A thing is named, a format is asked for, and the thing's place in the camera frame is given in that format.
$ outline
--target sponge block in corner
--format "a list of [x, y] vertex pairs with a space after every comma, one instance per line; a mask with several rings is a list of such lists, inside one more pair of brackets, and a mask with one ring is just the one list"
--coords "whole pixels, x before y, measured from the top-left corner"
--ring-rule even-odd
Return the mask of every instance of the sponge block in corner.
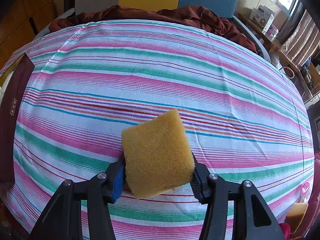
[[136, 198], [159, 195], [192, 180], [195, 163], [177, 109], [123, 130], [121, 143], [126, 180]]

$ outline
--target wooden desk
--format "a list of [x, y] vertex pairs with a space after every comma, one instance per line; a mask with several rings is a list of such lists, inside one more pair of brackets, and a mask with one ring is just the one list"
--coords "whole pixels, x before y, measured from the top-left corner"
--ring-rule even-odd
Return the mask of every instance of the wooden desk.
[[274, 37], [272, 37], [271, 35], [266, 33], [265, 31], [263, 31], [263, 29], [260, 26], [258, 26], [257, 24], [255, 24], [252, 20], [248, 19], [247, 17], [245, 17], [241, 14], [238, 14], [238, 17], [239, 17], [240, 21], [242, 21], [244, 24], [251, 27], [259, 35], [259, 37], [263, 39], [263, 41], [264, 41], [263, 46], [266, 48], [267, 51], [270, 51], [271, 49], [276, 51], [279, 54], [279, 56], [281, 57], [281, 59], [283, 59], [292, 68], [292, 70], [296, 73], [297, 77], [301, 81], [301, 84], [303, 86], [305, 94], [307, 95], [307, 97], [309, 99], [312, 99], [313, 96], [307, 86], [306, 81], [304, 80], [303, 76], [301, 75], [300, 69], [297, 67], [297, 65], [295, 65], [287, 57], [286, 54], [284, 54], [281, 51], [281, 46], [282, 46], [281, 43], [279, 41], [277, 41], [277, 39], [275, 39]]

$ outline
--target screw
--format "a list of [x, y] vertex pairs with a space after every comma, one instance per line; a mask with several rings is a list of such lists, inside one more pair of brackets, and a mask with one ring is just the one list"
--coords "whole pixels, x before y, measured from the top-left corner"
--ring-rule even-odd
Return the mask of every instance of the screw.
[[71, 184], [71, 180], [70, 179], [66, 179], [64, 182], [63, 182], [63, 185], [64, 186], [69, 186]]
[[98, 179], [105, 179], [106, 177], [107, 175], [104, 172], [98, 174]]
[[209, 174], [209, 178], [210, 178], [210, 179], [218, 179], [219, 176], [218, 176], [218, 174], [210, 173], [210, 174]]
[[244, 181], [244, 185], [245, 185], [246, 187], [251, 187], [251, 186], [252, 186], [252, 182], [251, 182], [250, 180], [245, 180], [245, 181]]

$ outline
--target bed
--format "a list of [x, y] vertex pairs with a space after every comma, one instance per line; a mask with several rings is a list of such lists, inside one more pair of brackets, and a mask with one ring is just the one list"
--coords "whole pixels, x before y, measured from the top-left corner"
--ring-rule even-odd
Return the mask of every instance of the bed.
[[[196, 159], [251, 180], [279, 222], [308, 201], [314, 152], [295, 86], [257, 54], [194, 27], [110, 20], [65, 28], [17, 50], [35, 68], [15, 130], [15, 184], [1, 198], [30, 232], [65, 179], [90, 179], [120, 156], [121, 131], [177, 108]], [[82, 202], [84, 239], [89, 239]], [[190, 184], [109, 205], [117, 239], [198, 239], [206, 205]], [[231, 239], [233, 206], [228, 207]]]

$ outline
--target cardboard box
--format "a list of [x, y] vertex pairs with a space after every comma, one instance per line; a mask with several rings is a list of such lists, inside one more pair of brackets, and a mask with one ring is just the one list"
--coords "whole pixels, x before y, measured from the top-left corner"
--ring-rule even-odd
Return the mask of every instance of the cardboard box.
[[263, 28], [263, 31], [267, 32], [274, 19], [275, 16], [273, 11], [266, 6], [259, 5], [254, 14], [253, 21]]

